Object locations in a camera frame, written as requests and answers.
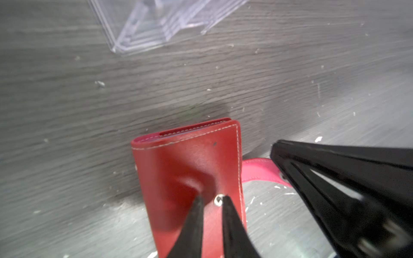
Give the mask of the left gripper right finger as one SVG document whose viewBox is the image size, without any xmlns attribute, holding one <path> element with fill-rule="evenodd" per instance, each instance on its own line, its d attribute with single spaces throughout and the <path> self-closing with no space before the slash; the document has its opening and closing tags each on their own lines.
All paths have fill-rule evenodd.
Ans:
<svg viewBox="0 0 413 258">
<path fill-rule="evenodd" d="M 225 258 L 260 258 L 229 196 L 223 197 L 222 227 Z"/>
</svg>

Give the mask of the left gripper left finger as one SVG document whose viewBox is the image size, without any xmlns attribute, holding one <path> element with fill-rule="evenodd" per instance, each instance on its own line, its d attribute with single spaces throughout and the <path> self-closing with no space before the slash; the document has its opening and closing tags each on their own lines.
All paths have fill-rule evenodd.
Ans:
<svg viewBox="0 0 413 258">
<path fill-rule="evenodd" d="M 167 258 L 201 258 L 203 245 L 204 202 L 197 196 L 188 212 L 181 233 Z"/>
</svg>

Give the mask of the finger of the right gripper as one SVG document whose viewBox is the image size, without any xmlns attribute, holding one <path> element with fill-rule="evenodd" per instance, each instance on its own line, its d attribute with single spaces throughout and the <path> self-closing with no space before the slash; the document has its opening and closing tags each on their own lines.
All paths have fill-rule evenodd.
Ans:
<svg viewBox="0 0 413 258">
<path fill-rule="evenodd" d="M 413 255 L 413 152 L 280 140 L 271 159 L 339 258 Z"/>
</svg>

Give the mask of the red leather card holder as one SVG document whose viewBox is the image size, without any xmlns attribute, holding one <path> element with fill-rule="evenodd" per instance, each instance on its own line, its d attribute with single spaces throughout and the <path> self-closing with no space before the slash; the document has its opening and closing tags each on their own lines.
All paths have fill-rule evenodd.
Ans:
<svg viewBox="0 0 413 258">
<path fill-rule="evenodd" d="M 230 196 L 246 224 L 243 183 L 284 183 L 272 160 L 243 160 L 240 123 L 231 118 L 144 135 L 131 147 L 161 258 L 175 244 L 196 196 L 202 195 L 205 205 L 202 255 L 221 258 L 222 212 L 217 196 Z"/>
</svg>

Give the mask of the clear acrylic card box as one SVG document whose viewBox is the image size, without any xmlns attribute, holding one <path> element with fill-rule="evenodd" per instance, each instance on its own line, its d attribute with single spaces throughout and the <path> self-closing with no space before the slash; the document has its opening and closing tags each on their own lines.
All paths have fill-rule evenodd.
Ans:
<svg viewBox="0 0 413 258">
<path fill-rule="evenodd" d="M 110 50 L 141 53 L 206 34 L 245 1 L 92 0 Z"/>
</svg>

